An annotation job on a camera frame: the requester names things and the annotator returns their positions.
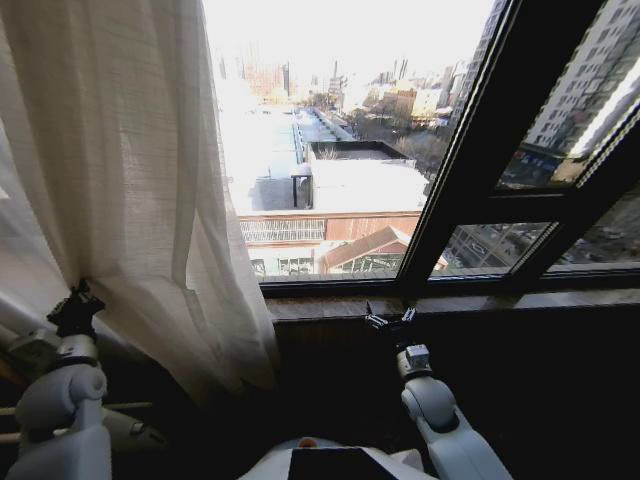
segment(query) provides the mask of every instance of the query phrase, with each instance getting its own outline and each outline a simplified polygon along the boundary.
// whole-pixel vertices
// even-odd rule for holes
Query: wall
[[[327,219],[327,240],[357,240],[367,235],[392,226],[412,235],[418,223],[419,213],[408,217],[374,217],[374,218],[329,218]]]
[[[636,469],[625,432],[638,314],[432,313],[418,318],[414,338],[514,478],[624,478]],[[286,405],[296,429],[390,451],[421,445],[400,407],[394,355],[362,317],[281,322],[276,333],[284,395],[299,399]]]

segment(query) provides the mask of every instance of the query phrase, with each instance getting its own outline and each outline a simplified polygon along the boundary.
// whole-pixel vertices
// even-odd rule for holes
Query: building
[[[444,257],[455,268],[499,273],[514,265],[541,231],[522,223],[463,225],[454,230]]]
[[[413,88],[387,90],[382,97],[382,114],[393,116],[399,126],[409,126],[416,95],[417,91]]]
[[[482,36],[480,37],[480,41],[478,42],[478,46],[476,47],[476,51],[473,54],[471,62],[469,62],[468,69],[463,77],[464,80],[459,87],[459,93],[456,95],[456,98],[454,100],[455,103],[450,104],[453,105],[453,111],[451,113],[450,119],[450,125],[452,125],[453,127],[455,127],[460,121],[460,117],[462,116],[462,112],[464,111],[464,106],[467,103],[469,96],[471,95],[473,82],[476,79],[478,72],[480,71],[482,60],[487,53],[489,42],[491,41],[493,33],[496,30],[496,27],[498,25],[498,18],[500,17],[500,12],[502,11],[505,3],[506,0],[496,0],[496,2],[493,4],[489,18],[484,25]]]
[[[415,162],[383,142],[357,141],[311,142],[306,160],[312,209],[240,218],[257,275],[397,269],[426,201]]]
[[[529,129],[526,143],[580,156],[608,134],[620,117],[615,113],[578,145],[582,134],[638,58],[639,6],[640,0],[604,3]],[[619,113],[628,104],[627,101],[614,110]]]
[[[501,183],[574,182],[640,93],[640,0],[606,2],[515,152]]]
[[[416,92],[411,117],[413,120],[425,120],[435,115],[442,96],[440,88],[425,88]]]

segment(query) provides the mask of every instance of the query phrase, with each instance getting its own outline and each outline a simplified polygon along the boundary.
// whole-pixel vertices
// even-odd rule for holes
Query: black window frame
[[[542,2],[510,0],[482,60],[469,101],[395,278],[263,282],[265,297],[384,294],[458,295],[540,291],[553,288],[623,287],[640,284],[640,269],[548,272],[584,233],[640,181],[640,111],[619,126],[591,167],[574,185],[527,190],[498,189],[500,176],[547,102],[558,78],[604,2],[580,9],[559,6],[553,16]],[[545,35],[539,35],[544,25]],[[531,71],[532,75],[522,75]],[[518,96],[513,108],[514,85]],[[500,124],[500,141],[495,138]],[[478,158],[491,161],[478,162]],[[465,192],[465,202],[460,201]],[[506,274],[431,276],[458,225],[548,222],[549,227]]]

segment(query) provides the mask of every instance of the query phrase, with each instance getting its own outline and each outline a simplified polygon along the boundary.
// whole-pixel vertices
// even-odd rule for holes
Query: white curtain
[[[86,278],[100,319],[200,403],[270,387],[199,1],[0,6],[0,308],[34,317]]]

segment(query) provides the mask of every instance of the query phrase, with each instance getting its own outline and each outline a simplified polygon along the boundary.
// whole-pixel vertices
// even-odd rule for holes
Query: window pane
[[[638,267],[640,185],[621,198],[550,268],[550,271]]]
[[[395,276],[505,4],[400,0],[390,21],[362,2],[205,0],[260,281]]]
[[[456,227],[432,275],[507,273],[547,223],[498,223]]]
[[[558,78],[498,187],[572,185],[640,90],[640,0],[608,0]],[[616,30],[616,35],[609,34]]]

